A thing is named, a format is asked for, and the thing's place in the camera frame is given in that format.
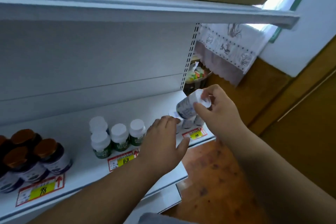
white bottle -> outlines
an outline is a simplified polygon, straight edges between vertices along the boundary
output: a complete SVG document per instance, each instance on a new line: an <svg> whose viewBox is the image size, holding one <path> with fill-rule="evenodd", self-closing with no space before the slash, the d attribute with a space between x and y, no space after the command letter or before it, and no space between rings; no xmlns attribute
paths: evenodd
<svg viewBox="0 0 336 224"><path fill-rule="evenodd" d="M124 124L118 123L111 128L111 140L116 151L125 151L129 146L129 134Z"/></svg>
<svg viewBox="0 0 336 224"><path fill-rule="evenodd" d="M111 138L106 131L97 131L91 135L91 146L97 158L107 158L112 152Z"/></svg>
<svg viewBox="0 0 336 224"><path fill-rule="evenodd" d="M108 135L110 134L109 126L107 125L107 122L102 116L93 117L89 122L89 126L91 134L100 131L106 131Z"/></svg>
<svg viewBox="0 0 336 224"><path fill-rule="evenodd" d="M195 116L192 117L192 119L183 120L182 128L184 128L184 129L190 129L194 125L194 118L195 118Z"/></svg>
<svg viewBox="0 0 336 224"><path fill-rule="evenodd" d="M201 127L201 126L204 125L204 123L205 123L204 120L202 120L202 118L199 115L197 115L196 118L195 118L195 120L194 120L194 124L196 126Z"/></svg>
<svg viewBox="0 0 336 224"><path fill-rule="evenodd" d="M211 106L211 100L209 97L206 99L201 99L202 93L203 90L201 89L195 90L176 105L176 111L183 119L192 119L197 115L193 106L194 103L201 103L206 108Z"/></svg>
<svg viewBox="0 0 336 224"><path fill-rule="evenodd" d="M140 119L132 120L129 128L129 138L131 144L134 146L140 146L145 134L146 127L144 122Z"/></svg>
<svg viewBox="0 0 336 224"><path fill-rule="evenodd" d="M182 129L183 119L174 110L172 110L172 111L169 112L169 116L172 116L172 117L177 118L177 119L180 120L180 123L176 124L176 134L178 134L181 131L181 129Z"/></svg>

wooden floor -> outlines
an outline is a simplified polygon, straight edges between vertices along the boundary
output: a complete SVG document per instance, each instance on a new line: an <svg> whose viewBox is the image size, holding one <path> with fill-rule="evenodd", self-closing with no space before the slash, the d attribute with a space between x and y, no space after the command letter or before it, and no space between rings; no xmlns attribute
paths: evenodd
<svg viewBox="0 0 336 224"><path fill-rule="evenodd" d="M189 177L178 183L182 202L164 214L206 223L267 223L266 215L230 150L211 141L188 149Z"/></svg>

gray sleeve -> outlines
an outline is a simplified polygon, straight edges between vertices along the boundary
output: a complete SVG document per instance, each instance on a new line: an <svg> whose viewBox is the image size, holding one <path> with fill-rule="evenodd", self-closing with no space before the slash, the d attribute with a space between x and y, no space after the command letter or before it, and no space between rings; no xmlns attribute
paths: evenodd
<svg viewBox="0 0 336 224"><path fill-rule="evenodd" d="M144 213L140 219L139 224L196 224L187 221L182 221L169 216L156 214L156 213Z"/></svg>

left hand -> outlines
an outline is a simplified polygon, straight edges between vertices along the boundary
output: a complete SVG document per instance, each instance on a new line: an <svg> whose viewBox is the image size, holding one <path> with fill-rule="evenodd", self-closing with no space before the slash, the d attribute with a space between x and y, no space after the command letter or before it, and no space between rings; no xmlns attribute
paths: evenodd
<svg viewBox="0 0 336 224"><path fill-rule="evenodd" d="M184 138L176 148L176 124L179 119L162 116L148 128L138 158L160 177L172 171L182 160L189 146Z"/></svg>

white lace curtain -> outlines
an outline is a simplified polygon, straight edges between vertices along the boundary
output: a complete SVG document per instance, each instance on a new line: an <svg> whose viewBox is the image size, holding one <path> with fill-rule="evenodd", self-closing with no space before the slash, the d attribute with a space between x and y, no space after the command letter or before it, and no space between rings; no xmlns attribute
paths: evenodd
<svg viewBox="0 0 336 224"><path fill-rule="evenodd" d="M246 24L201 24L195 53L213 73L237 86L268 40Z"/></svg>

